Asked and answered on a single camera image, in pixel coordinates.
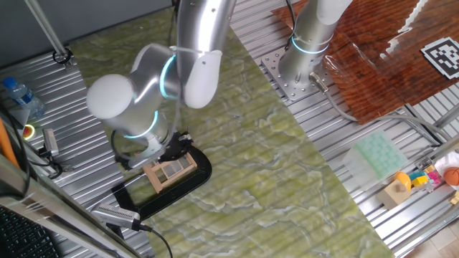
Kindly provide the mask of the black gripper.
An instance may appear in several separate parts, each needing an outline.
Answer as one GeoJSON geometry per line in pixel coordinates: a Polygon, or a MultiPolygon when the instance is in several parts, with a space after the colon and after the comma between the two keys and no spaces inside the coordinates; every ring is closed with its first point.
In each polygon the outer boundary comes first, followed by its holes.
{"type": "Polygon", "coordinates": [[[184,157],[192,144],[193,139],[188,132],[175,132],[166,146],[164,154],[160,157],[160,161],[175,161],[184,157]]]}

